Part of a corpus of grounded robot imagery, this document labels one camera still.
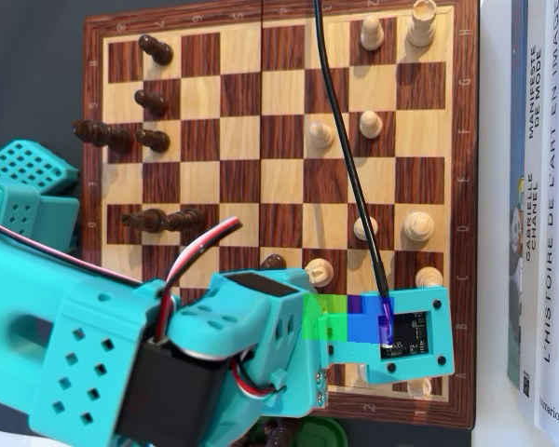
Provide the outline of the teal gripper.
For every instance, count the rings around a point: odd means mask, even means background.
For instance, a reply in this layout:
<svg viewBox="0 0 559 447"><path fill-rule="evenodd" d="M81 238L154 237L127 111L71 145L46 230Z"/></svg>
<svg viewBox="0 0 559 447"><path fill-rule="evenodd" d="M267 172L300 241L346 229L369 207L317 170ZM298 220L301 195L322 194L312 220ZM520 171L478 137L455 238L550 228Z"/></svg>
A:
<svg viewBox="0 0 559 447"><path fill-rule="evenodd" d="M216 416L302 417L328 399L321 315L302 269L216 273L167 335L192 358L227 362Z"/></svg>

